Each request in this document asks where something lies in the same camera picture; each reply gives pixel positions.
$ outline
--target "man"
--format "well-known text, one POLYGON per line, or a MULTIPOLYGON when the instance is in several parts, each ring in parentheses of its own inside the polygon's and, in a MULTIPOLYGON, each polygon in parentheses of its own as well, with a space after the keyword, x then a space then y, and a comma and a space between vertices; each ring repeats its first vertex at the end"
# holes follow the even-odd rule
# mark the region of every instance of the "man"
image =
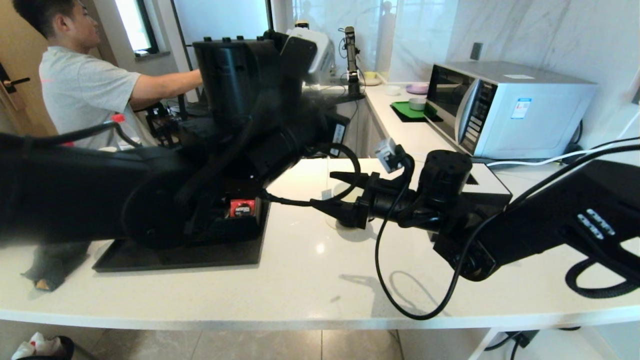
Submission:
MULTIPOLYGON (((134 111, 202 84, 199 70, 145 76, 89 55, 100 44, 98 24, 79 0, 13 0, 13 7, 49 42, 40 80, 47 111, 59 133, 95 126, 122 113, 138 133, 129 135, 142 139, 145 130, 134 111)), ((100 149, 117 142, 113 133, 104 133, 75 145, 100 149)))

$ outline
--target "white countertop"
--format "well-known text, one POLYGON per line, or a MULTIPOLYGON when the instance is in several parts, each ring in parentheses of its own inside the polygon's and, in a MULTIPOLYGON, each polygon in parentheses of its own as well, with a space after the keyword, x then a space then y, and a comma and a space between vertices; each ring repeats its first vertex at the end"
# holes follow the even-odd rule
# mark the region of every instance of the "white countertop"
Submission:
MULTIPOLYGON (((386 131, 409 153, 450 149, 427 124, 400 122, 382 87, 368 88, 367 96, 386 131)), ((384 173, 377 160, 362 160, 362 169, 384 173)), ((319 197, 336 185, 327 179, 334 170, 350 171, 351 165, 348 160, 301 161, 269 190, 292 199, 319 197)), ((518 168, 500 178, 517 195, 547 174, 548 169, 518 168)), ((20 276, 33 260, 34 247, 3 249, 0 319, 165 330, 539 329, 640 320, 638 291, 592 300, 564 284, 566 271, 585 258, 567 246, 504 266, 483 282, 461 279, 440 316, 410 320, 392 307, 376 278, 373 255, 380 224, 375 220, 365 231, 337 231, 335 221, 319 211, 274 204, 260 264, 226 268, 97 274, 91 266, 110 244, 98 241, 89 249, 90 258, 54 293, 36 291, 20 276)), ((441 301, 453 271, 433 251, 426 232, 389 224, 380 253, 383 274, 401 304, 431 311, 441 301)), ((595 266, 580 280, 606 286, 619 278, 595 266)))

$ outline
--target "man's arm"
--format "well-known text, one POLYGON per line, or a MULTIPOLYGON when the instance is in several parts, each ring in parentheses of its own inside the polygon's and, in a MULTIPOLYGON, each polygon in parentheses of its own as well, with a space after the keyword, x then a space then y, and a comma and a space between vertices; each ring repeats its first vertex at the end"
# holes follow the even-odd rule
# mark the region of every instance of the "man's arm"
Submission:
POLYGON ((200 70, 162 76, 141 75, 131 94, 131 107, 138 110, 144 109, 160 99, 176 97, 200 85, 202 85, 200 70))
POLYGON ((162 98, 157 98, 157 99, 131 99, 129 101, 129 104, 131 105, 131 108, 133 109, 133 112, 137 113, 138 111, 142 111, 146 108, 148 108, 151 105, 155 105, 157 103, 160 102, 160 100, 162 100, 162 98))

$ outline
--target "plastic bag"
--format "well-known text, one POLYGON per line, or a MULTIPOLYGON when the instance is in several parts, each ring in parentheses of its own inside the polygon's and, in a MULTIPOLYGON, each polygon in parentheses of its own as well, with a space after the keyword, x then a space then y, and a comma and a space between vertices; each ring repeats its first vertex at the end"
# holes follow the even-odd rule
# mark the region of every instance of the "plastic bag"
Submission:
POLYGON ((62 346, 60 338, 46 340, 44 335, 36 332, 28 343, 20 344, 20 347, 11 357, 11 360, 19 360, 29 356, 67 356, 67 351, 62 346))

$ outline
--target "tile floor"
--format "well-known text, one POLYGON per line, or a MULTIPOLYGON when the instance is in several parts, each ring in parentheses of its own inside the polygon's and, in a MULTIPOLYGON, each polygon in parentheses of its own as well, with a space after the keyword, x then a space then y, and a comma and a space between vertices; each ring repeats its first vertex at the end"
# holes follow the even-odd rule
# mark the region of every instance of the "tile floor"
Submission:
POLYGON ((0 360, 34 332, 64 335, 95 359, 403 360, 397 331, 130 331, 0 321, 0 360))

